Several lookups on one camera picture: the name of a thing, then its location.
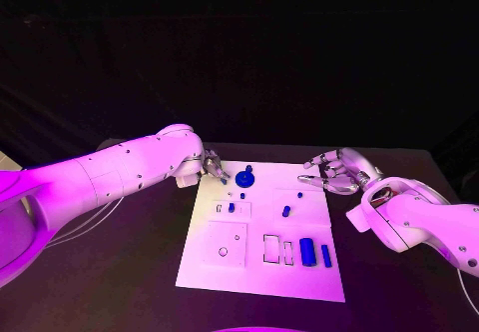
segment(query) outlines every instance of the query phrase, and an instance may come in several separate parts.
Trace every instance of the blue cylinder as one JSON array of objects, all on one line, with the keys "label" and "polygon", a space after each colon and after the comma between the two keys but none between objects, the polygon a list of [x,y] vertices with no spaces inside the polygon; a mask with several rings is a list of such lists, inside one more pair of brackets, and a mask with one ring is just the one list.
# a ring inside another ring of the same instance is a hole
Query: blue cylinder
[{"label": "blue cylinder", "polygon": [[327,245],[321,245],[321,258],[324,259],[324,267],[330,268],[331,267],[331,258],[328,256],[328,250],[327,250]]},{"label": "blue cylinder", "polygon": [[291,208],[288,206],[285,206],[284,210],[282,210],[282,217],[284,218],[289,215],[289,210],[291,210]]},{"label": "blue cylinder", "polygon": [[299,239],[298,246],[301,248],[302,266],[315,266],[314,244],[311,239],[308,237]]}]

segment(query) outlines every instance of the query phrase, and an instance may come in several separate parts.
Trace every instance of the table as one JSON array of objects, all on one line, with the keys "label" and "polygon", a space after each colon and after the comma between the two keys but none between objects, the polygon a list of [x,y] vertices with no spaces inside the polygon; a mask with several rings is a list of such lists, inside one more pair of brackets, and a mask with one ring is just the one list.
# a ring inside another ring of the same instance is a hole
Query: table
[{"label": "table", "polygon": [[[331,147],[204,143],[223,160],[302,163]],[[360,149],[390,176],[415,178],[451,201],[426,151]],[[195,186],[172,179],[126,196],[102,224],[40,254],[0,290],[0,331],[475,331],[455,269],[423,244],[389,250],[344,217],[360,195],[325,193],[344,303],[174,287]],[[84,220],[80,216],[71,225]],[[462,274],[479,305],[479,279]]]}]

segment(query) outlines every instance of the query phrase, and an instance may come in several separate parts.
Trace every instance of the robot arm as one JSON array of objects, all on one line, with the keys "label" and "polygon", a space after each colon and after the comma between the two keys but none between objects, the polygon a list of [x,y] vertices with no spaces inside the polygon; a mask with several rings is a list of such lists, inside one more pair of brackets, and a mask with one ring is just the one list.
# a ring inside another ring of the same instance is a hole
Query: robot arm
[{"label": "robot arm", "polygon": [[327,162],[328,178],[298,176],[298,181],[335,194],[363,190],[360,204],[346,212],[357,231],[372,229],[396,252],[426,243],[455,268],[479,277],[479,206],[449,205],[423,183],[386,178],[350,148],[314,157],[304,168]]},{"label": "robot arm", "polygon": [[170,176],[185,187],[200,175],[229,178],[217,155],[203,150],[184,124],[60,163],[0,172],[0,287],[30,265],[76,216]]}]

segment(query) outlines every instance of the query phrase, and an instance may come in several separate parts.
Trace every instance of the black background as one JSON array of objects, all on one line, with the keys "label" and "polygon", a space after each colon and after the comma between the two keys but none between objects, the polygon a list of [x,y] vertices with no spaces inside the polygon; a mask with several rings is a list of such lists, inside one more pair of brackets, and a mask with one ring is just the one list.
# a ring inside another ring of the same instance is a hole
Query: black background
[{"label": "black background", "polygon": [[426,149],[448,178],[474,164],[468,8],[5,1],[0,9],[0,148],[25,167],[172,122],[211,142]]}]

